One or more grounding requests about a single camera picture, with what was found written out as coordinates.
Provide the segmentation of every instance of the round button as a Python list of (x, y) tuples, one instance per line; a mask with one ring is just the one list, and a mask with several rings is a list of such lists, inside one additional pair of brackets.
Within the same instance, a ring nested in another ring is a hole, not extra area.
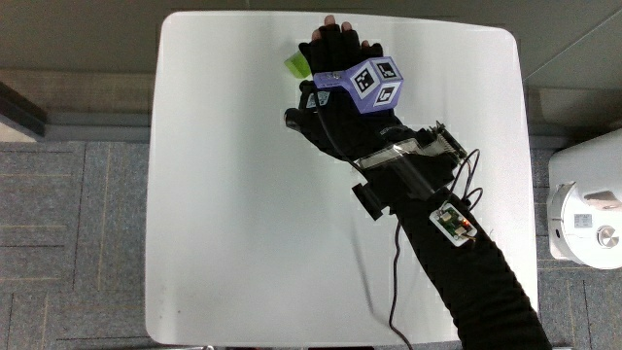
[(599, 243), (606, 248), (613, 248), (618, 245), (620, 241), (620, 237), (615, 232), (615, 228), (611, 226), (600, 227), (597, 235), (599, 237)]

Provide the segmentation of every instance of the white table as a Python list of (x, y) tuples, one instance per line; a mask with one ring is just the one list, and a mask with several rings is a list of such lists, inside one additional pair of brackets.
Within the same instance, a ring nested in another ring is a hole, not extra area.
[[(395, 217), (373, 222), (361, 178), (285, 127), (298, 83), (283, 64), (326, 14), (193, 12), (162, 27), (147, 210), (147, 329), (203, 345), (400, 343), (387, 326)], [(380, 42), (405, 83), (397, 114), (439, 120), (482, 151), (475, 210), (537, 308), (532, 174), (521, 75), (505, 30), (336, 15)], [(456, 340), (402, 234), (396, 325)]]

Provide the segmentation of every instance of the purple cube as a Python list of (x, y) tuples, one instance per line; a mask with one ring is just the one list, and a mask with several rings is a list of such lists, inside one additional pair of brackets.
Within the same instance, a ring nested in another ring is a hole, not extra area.
[(389, 56), (370, 58), (345, 71), (316, 73), (317, 88), (344, 87), (361, 114), (397, 106), (403, 78)]

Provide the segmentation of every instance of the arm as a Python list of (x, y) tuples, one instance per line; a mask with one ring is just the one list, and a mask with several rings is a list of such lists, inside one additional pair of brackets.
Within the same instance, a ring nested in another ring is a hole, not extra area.
[[(325, 24), (314, 32), (310, 44), (299, 46), (312, 72), (343, 70), (366, 58), (382, 56), (377, 44), (359, 46), (349, 23), (343, 24), (343, 32), (334, 17), (327, 17)], [(453, 157), (407, 152), (396, 161), (365, 169), (353, 162), (404, 140), (415, 139), (420, 146), (427, 146), (438, 141), (439, 131), (415, 132), (402, 125), (393, 110), (362, 115), (351, 97), (338, 89), (329, 91), (326, 106), (316, 100), (319, 107), (309, 108), (307, 101), (317, 92), (313, 82), (302, 82), (300, 90), (300, 105), (286, 112), (286, 125), (319, 150), (361, 171), (367, 184), (353, 190), (372, 218), (382, 215), (386, 205), (397, 214), (421, 265), (451, 312), (465, 349), (551, 349), (503, 254), (466, 206), (451, 194), (450, 203), (477, 228), (475, 242), (455, 247), (430, 221), (430, 213), (450, 194), (445, 186), (454, 180), (452, 169), (457, 163)]]
[(427, 201), (403, 200), (394, 211), (419, 262), (449, 309), (468, 349), (551, 349), (551, 344), (497, 245), (467, 207), (453, 204), (477, 228), (476, 241), (455, 247), (429, 219), (449, 191)]

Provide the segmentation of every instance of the circuit board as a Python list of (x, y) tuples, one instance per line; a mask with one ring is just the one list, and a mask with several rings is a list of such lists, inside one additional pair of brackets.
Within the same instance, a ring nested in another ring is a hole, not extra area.
[(433, 211), (430, 220), (457, 247), (475, 239), (473, 236), (477, 233), (477, 228), (452, 204), (446, 204)]

